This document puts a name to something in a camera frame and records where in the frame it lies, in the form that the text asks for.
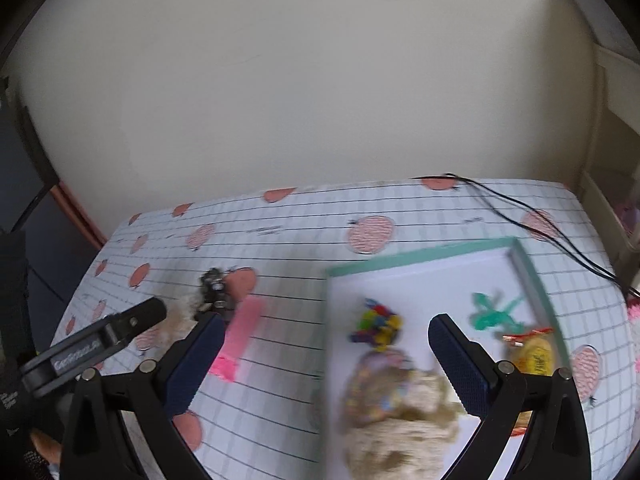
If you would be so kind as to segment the yellow snack packet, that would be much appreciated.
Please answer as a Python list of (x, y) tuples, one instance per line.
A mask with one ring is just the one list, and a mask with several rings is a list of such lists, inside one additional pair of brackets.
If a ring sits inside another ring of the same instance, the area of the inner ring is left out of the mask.
[(502, 340), (510, 348), (510, 360), (524, 374), (551, 376), (555, 369), (552, 327), (535, 328), (524, 334), (505, 334)]

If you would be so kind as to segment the cream knitted cloth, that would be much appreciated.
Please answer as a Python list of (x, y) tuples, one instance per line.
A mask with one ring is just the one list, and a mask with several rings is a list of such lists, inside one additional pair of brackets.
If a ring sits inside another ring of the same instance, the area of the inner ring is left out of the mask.
[(438, 479), (463, 408), (448, 379), (416, 373), (395, 414), (349, 429), (345, 462), (354, 479)]

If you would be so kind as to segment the black toy car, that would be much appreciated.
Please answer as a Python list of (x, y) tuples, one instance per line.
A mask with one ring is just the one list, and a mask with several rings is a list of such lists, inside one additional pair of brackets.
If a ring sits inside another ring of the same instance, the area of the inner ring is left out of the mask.
[(232, 299), (229, 286), (224, 279), (226, 274), (218, 268), (211, 268), (200, 277), (200, 302), (195, 310), (197, 320), (207, 312), (214, 312), (222, 317), (226, 324), (232, 321), (235, 301)]

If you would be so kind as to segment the bag with cream knit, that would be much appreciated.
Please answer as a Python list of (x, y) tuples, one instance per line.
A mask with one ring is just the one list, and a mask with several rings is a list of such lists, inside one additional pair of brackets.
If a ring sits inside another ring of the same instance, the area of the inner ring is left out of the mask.
[(341, 398), (343, 432), (396, 417), (406, 400), (416, 368), (406, 352), (370, 351), (356, 364)]

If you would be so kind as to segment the pink hair comb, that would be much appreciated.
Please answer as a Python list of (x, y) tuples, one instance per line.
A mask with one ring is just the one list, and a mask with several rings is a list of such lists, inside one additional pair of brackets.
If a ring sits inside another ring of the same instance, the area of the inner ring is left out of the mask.
[(225, 382), (234, 382), (240, 362), (262, 317), (264, 300), (247, 296), (236, 309), (224, 335), (224, 344), (218, 352), (209, 374)]

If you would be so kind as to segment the green plastic figure toy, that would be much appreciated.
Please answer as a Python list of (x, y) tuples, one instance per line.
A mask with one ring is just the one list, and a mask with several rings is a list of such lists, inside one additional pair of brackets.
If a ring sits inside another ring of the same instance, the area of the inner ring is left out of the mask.
[(524, 324), (516, 322), (512, 312), (523, 301), (524, 297), (519, 296), (509, 301), (502, 309), (498, 306), (498, 300), (491, 298), (481, 292), (474, 292), (472, 301), (476, 312), (470, 316), (472, 326), (484, 332), (488, 328), (502, 327), (509, 334), (521, 334), (524, 332)]

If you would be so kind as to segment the white tray with teal rim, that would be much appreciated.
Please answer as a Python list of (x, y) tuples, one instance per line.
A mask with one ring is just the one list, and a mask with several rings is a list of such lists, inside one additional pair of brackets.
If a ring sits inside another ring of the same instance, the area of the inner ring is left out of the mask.
[(427, 340), (434, 316), (446, 313), (469, 340), (496, 361), (510, 358), (512, 347), (502, 326), (477, 330), (477, 292), (497, 311), (506, 311), (526, 330), (548, 328), (555, 363), (570, 362), (551, 300), (522, 243), (515, 237), (485, 238), (442, 245), (334, 266), (326, 279), (326, 336), (322, 387), (321, 478), (347, 479), (343, 434), (343, 399), (349, 377), (366, 344), (350, 341), (366, 302), (376, 300), (402, 318), (396, 348), (420, 370), (441, 370)]

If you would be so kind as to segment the colourful yellow block toy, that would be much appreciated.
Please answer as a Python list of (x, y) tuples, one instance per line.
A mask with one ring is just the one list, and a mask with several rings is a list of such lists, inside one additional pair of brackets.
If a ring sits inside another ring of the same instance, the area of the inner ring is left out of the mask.
[(348, 336), (354, 344), (367, 344), (373, 350), (382, 352), (390, 348), (398, 338), (404, 320), (385, 304), (367, 298), (356, 330)]

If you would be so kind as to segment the grid tablecloth with pomegranates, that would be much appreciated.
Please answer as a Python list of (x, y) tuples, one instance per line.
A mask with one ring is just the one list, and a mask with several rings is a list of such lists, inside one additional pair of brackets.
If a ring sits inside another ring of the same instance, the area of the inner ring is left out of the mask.
[(603, 247), (565, 186), (451, 180), (284, 188), (182, 204), (122, 222), (74, 292), (56, 330), (66, 337), (157, 296), (189, 295), (213, 266), (239, 272), (267, 301), (239, 378), (209, 378), (192, 408), (196, 455), (215, 479), (315, 479), (314, 397), (322, 373), (326, 270), (376, 255), (516, 237), (548, 292), (569, 352), (596, 349), (601, 376), (586, 400), (592, 474), (613, 478), (634, 448), (634, 345), (618, 288), (578, 266), (534, 226), (558, 228), (589, 259)]

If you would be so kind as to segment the cream wooden shelf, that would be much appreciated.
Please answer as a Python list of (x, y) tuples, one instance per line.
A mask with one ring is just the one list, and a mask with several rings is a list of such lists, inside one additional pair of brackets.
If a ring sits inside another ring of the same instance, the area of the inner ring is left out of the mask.
[(616, 275), (639, 273), (639, 64), (594, 48), (594, 112), (578, 196)]

